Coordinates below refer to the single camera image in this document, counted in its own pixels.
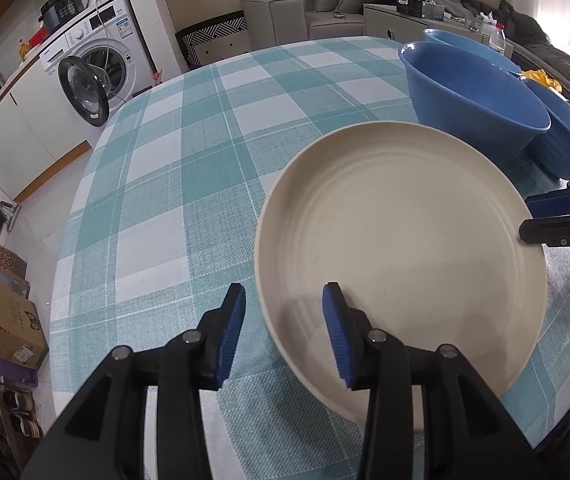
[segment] tiled floor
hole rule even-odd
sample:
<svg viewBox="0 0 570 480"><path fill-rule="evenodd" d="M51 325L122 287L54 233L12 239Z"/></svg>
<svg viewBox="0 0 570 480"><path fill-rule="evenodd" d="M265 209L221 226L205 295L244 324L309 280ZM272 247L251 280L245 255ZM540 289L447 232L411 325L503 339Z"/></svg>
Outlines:
<svg viewBox="0 0 570 480"><path fill-rule="evenodd" d="M23 203L16 225L1 242L27 261L30 300L36 304L44 332L49 335L49 309L61 229L91 152L85 153L47 181ZM38 421L49 430L56 413L52 396L49 357L38 372L34 391Z"/></svg>

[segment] cabinet door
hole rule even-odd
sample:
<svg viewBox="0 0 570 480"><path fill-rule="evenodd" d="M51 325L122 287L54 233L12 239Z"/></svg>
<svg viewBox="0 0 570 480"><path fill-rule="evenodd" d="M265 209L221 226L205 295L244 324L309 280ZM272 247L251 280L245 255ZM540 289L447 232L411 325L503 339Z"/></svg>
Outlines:
<svg viewBox="0 0 570 480"><path fill-rule="evenodd" d="M36 62L20 76L10 93L27 124L55 160L87 138L86 130L92 126L67 101L56 71L48 75Z"/></svg>
<svg viewBox="0 0 570 480"><path fill-rule="evenodd" d="M0 187L12 199L54 163L7 94L0 101Z"/></svg>

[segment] yellow package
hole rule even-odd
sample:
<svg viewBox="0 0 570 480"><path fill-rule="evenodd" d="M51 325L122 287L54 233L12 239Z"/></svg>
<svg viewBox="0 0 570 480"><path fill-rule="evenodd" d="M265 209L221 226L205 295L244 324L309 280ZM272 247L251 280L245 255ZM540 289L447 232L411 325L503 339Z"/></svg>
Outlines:
<svg viewBox="0 0 570 480"><path fill-rule="evenodd" d="M550 76L548 76L545 70L527 70L527 72L523 72L523 75L529 79L533 79L543 86L553 88L559 93L563 91L561 83L559 83L556 79L552 79Z"/></svg>

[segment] light blue bowl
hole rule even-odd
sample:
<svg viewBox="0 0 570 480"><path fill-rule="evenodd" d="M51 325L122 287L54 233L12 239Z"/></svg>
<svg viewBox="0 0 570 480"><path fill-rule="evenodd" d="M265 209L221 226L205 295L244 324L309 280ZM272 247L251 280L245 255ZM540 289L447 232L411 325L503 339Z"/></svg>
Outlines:
<svg viewBox="0 0 570 480"><path fill-rule="evenodd" d="M507 72L511 74L521 75L523 73L521 68L507 59L507 57L501 56L498 52L495 52L482 43L478 43L478 41L470 40L470 38L466 38L465 36L459 36L458 34L447 32L446 30L438 30L436 28L426 28L423 33L425 39L431 43L444 43L455 46L456 48L462 48L472 54L484 57L494 66L507 70Z"/></svg>
<svg viewBox="0 0 570 480"><path fill-rule="evenodd" d="M554 176L570 179L570 105L552 90L532 79L523 83L548 109L552 127L530 143L532 158Z"/></svg>
<svg viewBox="0 0 570 480"><path fill-rule="evenodd" d="M543 103L487 59L442 43L402 46L418 120L474 146L495 164L514 158L550 129Z"/></svg>

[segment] plaid tablecloth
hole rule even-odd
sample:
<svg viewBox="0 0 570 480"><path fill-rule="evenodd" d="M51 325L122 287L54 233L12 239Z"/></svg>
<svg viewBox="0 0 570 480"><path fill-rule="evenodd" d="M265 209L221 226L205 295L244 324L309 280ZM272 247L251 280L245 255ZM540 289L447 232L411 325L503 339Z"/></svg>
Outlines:
<svg viewBox="0 0 570 480"><path fill-rule="evenodd" d="M398 46L363 37L244 54L168 81L110 119L56 267L49 343L58 412L111 348L164 345L240 282L247 314L232 375L201 395L215 478L354 476L361 433L279 355L252 252L265 196L302 148L347 124L416 121ZM525 158L507 173L523 196L559 186ZM540 340L503 398L533 445L570 405L569 249L546 249L546 258ZM150 398L146 468L155 478L155 392ZM419 477L420 438L415 462Z"/></svg>

